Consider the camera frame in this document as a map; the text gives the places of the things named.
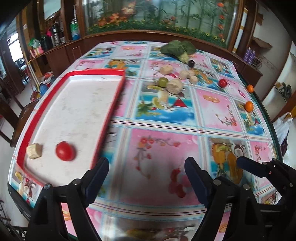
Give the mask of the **small orange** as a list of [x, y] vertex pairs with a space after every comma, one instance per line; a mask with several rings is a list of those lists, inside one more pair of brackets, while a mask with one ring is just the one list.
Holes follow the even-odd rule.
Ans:
[[246, 87], [246, 89], [247, 89], [247, 91], [249, 92], [249, 93], [253, 93], [254, 92], [254, 87], [252, 86], [252, 85], [247, 85], [247, 87]]
[[254, 105], [251, 101], [247, 101], [245, 104], [244, 104], [244, 109], [246, 112], [248, 113], [251, 113], [253, 112], [253, 108], [254, 108]]

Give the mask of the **large corn cob piece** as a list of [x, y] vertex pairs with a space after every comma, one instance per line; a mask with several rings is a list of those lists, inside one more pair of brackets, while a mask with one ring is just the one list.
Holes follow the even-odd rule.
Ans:
[[26, 147], [26, 154], [29, 159], [36, 159], [42, 156], [43, 146], [34, 143]]

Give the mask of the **red cherry tomato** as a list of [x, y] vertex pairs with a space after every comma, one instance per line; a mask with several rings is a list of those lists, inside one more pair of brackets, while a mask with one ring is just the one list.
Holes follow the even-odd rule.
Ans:
[[219, 85], [220, 88], [225, 88], [228, 85], [227, 80], [226, 79], [223, 79], [223, 78], [220, 79], [218, 81], [218, 85]]

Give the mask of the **green grape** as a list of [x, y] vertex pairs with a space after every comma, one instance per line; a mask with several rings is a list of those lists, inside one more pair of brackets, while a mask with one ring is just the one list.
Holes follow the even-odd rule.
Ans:
[[169, 80], [167, 78], [161, 77], [158, 80], [158, 86], [161, 87], [161, 88], [166, 88], [166, 85], [167, 85], [168, 81]]

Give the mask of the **red rimmed white tray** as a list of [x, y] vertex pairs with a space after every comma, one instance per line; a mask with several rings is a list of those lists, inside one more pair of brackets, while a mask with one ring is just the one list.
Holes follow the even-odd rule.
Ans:
[[[119, 69], [68, 72], [57, 80], [36, 107], [16, 146], [16, 164], [39, 185], [68, 184], [91, 169], [102, 148], [109, 120], [125, 83]], [[68, 142], [72, 161], [60, 160], [56, 145]], [[26, 147], [38, 143], [42, 156], [29, 159]]]

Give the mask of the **colourful fruit print tablecloth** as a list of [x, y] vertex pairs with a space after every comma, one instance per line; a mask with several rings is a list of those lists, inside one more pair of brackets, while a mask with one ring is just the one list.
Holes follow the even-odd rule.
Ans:
[[[109, 160], [109, 172], [87, 209], [103, 240], [190, 240], [206, 208], [186, 177], [188, 157], [212, 178], [223, 176], [239, 186], [247, 184], [259, 203], [278, 201], [266, 178], [236, 165], [240, 156], [262, 163], [281, 155], [269, 116], [247, 91], [234, 65], [197, 50], [191, 70], [198, 83], [181, 80], [182, 92], [173, 95], [158, 86], [159, 78], [170, 81], [189, 68], [163, 55], [160, 48], [161, 43], [146, 41], [101, 43], [56, 79], [80, 70], [125, 71], [125, 87], [101, 148], [101, 155]], [[174, 71], [162, 75], [159, 69], [167, 64]], [[222, 78], [228, 83], [225, 88], [218, 85]], [[251, 113], [244, 109], [247, 101], [254, 105]], [[8, 187], [23, 215], [30, 216], [43, 185], [17, 166], [16, 149]]]

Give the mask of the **purple bottles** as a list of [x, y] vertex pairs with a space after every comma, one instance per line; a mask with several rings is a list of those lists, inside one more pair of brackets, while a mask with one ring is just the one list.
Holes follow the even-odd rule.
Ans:
[[243, 57], [243, 60], [251, 65], [251, 63], [253, 62], [255, 58], [255, 51], [252, 50], [250, 47], [246, 50], [245, 54], [244, 54], [244, 57]]

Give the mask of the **dark purple plum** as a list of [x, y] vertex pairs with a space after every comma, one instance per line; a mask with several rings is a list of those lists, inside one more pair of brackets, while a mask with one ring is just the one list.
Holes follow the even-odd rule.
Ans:
[[189, 61], [188, 61], [188, 66], [189, 66], [190, 68], [193, 68], [193, 67], [195, 66], [195, 61], [194, 61], [194, 60], [189, 60]]

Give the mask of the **wooden sideboard cabinet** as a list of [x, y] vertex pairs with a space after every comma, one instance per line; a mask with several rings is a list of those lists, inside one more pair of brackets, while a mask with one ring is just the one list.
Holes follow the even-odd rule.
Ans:
[[67, 42], [52, 48], [42, 55], [47, 58], [49, 69], [58, 77], [75, 60], [82, 57], [99, 43], [112, 41], [153, 41], [168, 43], [172, 40], [188, 40], [197, 49], [217, 55], [234, 63], [235, 68], [243, 79], [253, 86], [257, 85], [262, 73], [252, 65], [247, 64], [238, 55], [215, 44], [194, 37], [153, 30], [121, 30], [110, 31], [85, 36], [79, 40]]

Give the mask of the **green leafy cabbage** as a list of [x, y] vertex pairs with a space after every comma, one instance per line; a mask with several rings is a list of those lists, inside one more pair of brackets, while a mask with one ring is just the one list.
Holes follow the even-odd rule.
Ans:
[[190, 41], [172, 40], [161, 47], [160, 52], [177, 58], [182, 63], [190, 61], [189, 56], [196, 52], [196, 47]]

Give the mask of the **green water bottle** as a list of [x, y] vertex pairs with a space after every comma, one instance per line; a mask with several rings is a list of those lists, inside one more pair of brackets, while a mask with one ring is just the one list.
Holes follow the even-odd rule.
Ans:
[[78, 26], [78, 21], [74, 18], [70, 24], [71, 38], [73, 41], [80, 39], [80, 30]]

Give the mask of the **steel thermos pot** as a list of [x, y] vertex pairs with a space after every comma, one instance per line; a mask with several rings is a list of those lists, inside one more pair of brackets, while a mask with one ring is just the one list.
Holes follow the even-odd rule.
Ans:
[[61, 30], [60, 24], [58, 22], [54, 22], [51, 27], [52, 37], [54, 46], [63, 44], [65, 42], [65, 36], [63, 31]]

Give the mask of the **flower glass screen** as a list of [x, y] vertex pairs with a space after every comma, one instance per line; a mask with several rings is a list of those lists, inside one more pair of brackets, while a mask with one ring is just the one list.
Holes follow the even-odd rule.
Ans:
[[226, 47], [239, 1], [82, 1], [87, 34], [155, 30]]

